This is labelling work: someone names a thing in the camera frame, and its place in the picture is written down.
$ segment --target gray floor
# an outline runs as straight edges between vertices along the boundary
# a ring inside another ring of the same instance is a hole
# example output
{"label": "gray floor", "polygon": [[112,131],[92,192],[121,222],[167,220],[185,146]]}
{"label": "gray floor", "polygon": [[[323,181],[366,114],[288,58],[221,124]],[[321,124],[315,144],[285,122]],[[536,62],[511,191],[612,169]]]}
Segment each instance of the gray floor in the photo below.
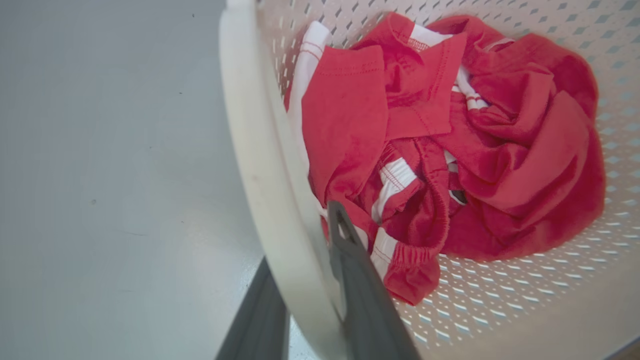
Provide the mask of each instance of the gray floor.
{"label": "gray floor", "polygon": [[222,8],[0,3],[0,359],[214,357],[262,257]]}

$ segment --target red garment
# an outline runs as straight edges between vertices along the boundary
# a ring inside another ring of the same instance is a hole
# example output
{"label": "red garment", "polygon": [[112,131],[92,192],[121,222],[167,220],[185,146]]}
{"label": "red garment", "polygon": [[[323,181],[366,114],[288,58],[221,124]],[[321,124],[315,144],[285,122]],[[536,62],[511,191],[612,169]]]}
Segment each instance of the red garment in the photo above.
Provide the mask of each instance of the red garment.
{"label": "red garment", "polygon": [[[604,198],[584,60],[536,35],[492,46],[504,37],[471,17],[430,28],[459,35],[422,43],[391,13],[352,49],[325,48],[302,99],[314,194],[343,203],[385,286],[411,304],[438,285],[441,250],[478,260],[547,250]],[[491,106],[467,110],[452,93],[461,65]],[[467,205],[450,196],[460,189]]]}

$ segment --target laundry basket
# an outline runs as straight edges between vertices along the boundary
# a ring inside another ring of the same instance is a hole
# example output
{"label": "laundry basket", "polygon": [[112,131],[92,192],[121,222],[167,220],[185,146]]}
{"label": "laundry basket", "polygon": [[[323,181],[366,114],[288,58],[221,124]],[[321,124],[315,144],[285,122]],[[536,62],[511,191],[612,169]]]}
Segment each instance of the laundry basket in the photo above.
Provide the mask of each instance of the laundry basket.
{"label": "laundry basket", "polygon": [[287,123],[306,27],[349,47],[387,12],[420,25],[470,14],[546,36],[591,64],[600,89],[605,212],[544,254],[493,263],[441,255],[440,285],[396,308],[424,359],[603,359],[640,336],[638,0],[228,0],[221,22],[227,114],[253,221],[280,292],[323,359],[344,357],[339,285]]}

